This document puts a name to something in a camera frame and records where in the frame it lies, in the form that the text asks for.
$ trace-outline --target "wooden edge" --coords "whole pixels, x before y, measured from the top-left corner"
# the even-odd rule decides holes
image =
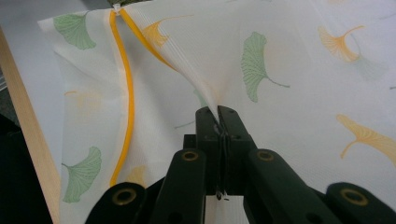
[[[23,136],[29,148],[29,153],[35,166],[35,172],[37,173],[38,181],[46,199],[52,222],[59,223],[61,179],[1,27],[0,66],[6,79],[9,94],[17,112]]]

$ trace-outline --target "black plastic part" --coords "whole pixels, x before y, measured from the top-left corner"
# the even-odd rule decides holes
[[[349,183],[327,188],[326,202],[344,223],[394,224],[396,214],[372,193]]]
[[[138,2],[147,2],[150,0],[107,0],[107,2],[110,4],[111,7],[114,6],[114,4],[120,3],[122,7],[128,6],[132,3],[138,3]]]
[[[259,192],[251,184],[244,197],[244,210],[250,224],[273,223],[268,209],[260,198]]]
[[[149,223],[204,223],[205,162],[205,153],[200,150],[175,154]]]
[[[250,181],[274,223],[341,223],[274,151],[251,151],[246,165]]]
[[[208,107],[199,109],[195,113],[196,120],[196,149],[206,154],[206,194],[224,193],[222,186],[221,147],[219,134],[221,130],[215,117]]]
[[[52,223],[23,134],[2,116],[0,179],[0,223]]]
[[[244,159],[257,147],[236,111],[219,106],[219,119],[224,131],[225,191],[228,195],[244,195],[248,183]]]
[[[146,200],[140,210],[136,224],[147,224],[151,218],[152,210],[157,202],[157,197],[160,194],[161,187],[163,186],[164,178],[155,182],[153,185],[146,189]]]
[[[195,134],[184,134],[183,149],[196,148],[196,135]]]
[[[137,224],[137,217],[146,200],[145,189],[134,183],[120,183],[108,189],[92,209],[87,224]]]

